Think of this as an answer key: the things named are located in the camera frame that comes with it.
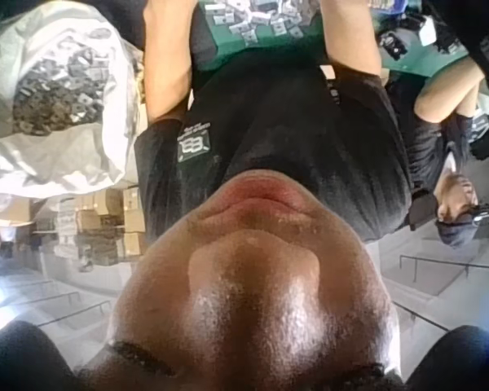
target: nose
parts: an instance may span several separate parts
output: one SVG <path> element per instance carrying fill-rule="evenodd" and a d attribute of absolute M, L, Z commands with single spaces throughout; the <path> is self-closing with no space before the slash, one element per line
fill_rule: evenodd
<path fill-rule="evenodd" d="M 239 231 L 193 253 L 188 274 L 188 324 L 207 376 L 288 376 L 319 349 L 325 321 L 312 251 Z"/>

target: green table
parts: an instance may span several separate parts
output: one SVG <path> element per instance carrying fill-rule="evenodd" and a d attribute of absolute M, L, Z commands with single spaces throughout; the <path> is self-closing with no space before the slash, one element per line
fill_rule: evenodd
<path fill-rule="evenodd" d="M 210 1 L 200 0 L 200 2 L 201 7 L 203 7 L 204 2 Z M 381 22 L 387 16 L 376 12 L 373 12 L 372 15 L 375 29 L 378 31 Z M 213 61 L 202 67 L 201 70 L 203 71 L 217 69 L 235 53 L 247 49 L 245 41 L 240 36 L 232 35 L 228 26 L 216 26 L 213 18 L 209 15 L 206 16 L 206 19 L 218 48 L 218 53 Z M 302 27 L 302 30 L 305 37 L 296 40 L 288 34 L 281 37 L 275 37 L 270 26 L 258 26 L 258 44 L 248 47 L 300 46 L 306 51 L 319 52 L 324 50 L 323 22 L 320 15 L 314 18 L 310 26 Z M 465 49 L 459 50 L 453 55 L 444 55 L 438 53 L 434 45 L 423 47 L 416 34 L 410 32 L 405 35 L 409 45 L 409 52 L 400 61 L 395 61 L 385 52 L 385 50 L 381 49 L 384 68 L 431 77 L 438 70 L 467 55 Z"/>

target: mouth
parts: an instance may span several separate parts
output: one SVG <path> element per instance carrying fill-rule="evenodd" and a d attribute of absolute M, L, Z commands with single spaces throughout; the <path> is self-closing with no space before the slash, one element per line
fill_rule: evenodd
<path fill-rule="evenodd" d="M 203 219 L 260 213 L 272 217 L 307 217 L 310 197 L 298 183 L 282 174 L 249 171 L 221 187 L 203 208 Z"/>

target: person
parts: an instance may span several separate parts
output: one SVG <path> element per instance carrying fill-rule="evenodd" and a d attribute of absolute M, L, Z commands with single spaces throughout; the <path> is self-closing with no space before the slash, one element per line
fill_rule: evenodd
<path fill-rule="evenodd" d="M 483 213 L 473 183 L 463 175 L 483 78 L 477 64 L 465 57 L 425 86 L 422 77 L 405 76 L 386 87 L 399 119 L 413 190 L 434 195 L 440 239 L 453 248 L 473 239 Z"/>
<path fill-rule="evenodd" d="M 303 49 L 246 51 L 200 82 L 195 6 L 145 9 L 150 126 L 135 152 L 156 241 L 80 379 L 90 389 L 398 386 L 398 319 L 363 242 L 401 223 L 411 184 L 367 1 L 321 2 L 338 96 Z"/>

